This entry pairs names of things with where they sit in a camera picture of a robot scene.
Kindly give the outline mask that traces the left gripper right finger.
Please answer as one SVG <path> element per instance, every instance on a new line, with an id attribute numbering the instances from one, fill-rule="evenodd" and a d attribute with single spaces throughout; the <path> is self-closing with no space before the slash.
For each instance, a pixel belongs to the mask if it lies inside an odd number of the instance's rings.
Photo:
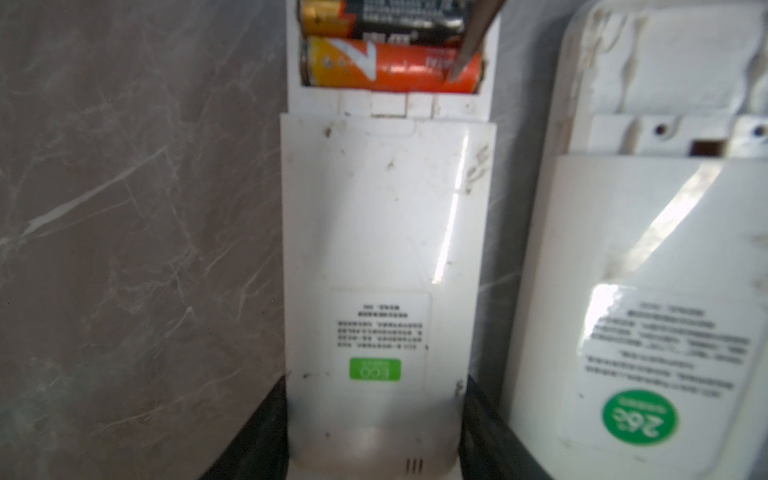
<path id="1" fill-rule="evenodd" d="M 469 376 L 459 458 L 464 480 L 550 480 Z"/>

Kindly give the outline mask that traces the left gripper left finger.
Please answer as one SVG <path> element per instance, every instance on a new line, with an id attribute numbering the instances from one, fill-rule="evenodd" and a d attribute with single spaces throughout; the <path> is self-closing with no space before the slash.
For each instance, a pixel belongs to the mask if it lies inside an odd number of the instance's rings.
<path id="1" fill-rule="evenodd" d="M 288 469 L 288 408 L 282 376 L 199 479 L 285 480 Z"/>

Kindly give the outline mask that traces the red orange battery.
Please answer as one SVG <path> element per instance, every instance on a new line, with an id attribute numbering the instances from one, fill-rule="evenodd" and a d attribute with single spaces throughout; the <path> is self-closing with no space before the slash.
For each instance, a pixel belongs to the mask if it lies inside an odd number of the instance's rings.
<path id="1" fill-rule="evenodd" d="M 474 94 L 484 77 L 483 57 L 475 55 L 451 80 L 457 54 L 442 47 L 310 36 L 301 46 L 300 73 L 303 83 L 311 87 Z"/>

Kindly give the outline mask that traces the black gold battery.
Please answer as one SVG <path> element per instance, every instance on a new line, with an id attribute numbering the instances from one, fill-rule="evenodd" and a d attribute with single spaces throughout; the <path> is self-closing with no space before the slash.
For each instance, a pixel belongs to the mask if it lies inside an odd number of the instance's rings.
<path id="1" fill-rule="evenodd" d="M 376 43 L 456 46 L 474 8 L 472 1 L 299 1 L 297 20 L 306 36 Z"/>

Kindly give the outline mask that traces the black yellow screwdriver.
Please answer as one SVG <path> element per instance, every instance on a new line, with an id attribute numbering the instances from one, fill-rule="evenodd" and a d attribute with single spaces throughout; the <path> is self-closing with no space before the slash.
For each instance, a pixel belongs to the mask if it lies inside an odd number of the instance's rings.
<path id="1" fill-rule="evenodd" d="M 455 62 L 448 75 L 453 82 L 463 72 L 483 45 L 485 36 L 506 0 L 476 0 Z"/>

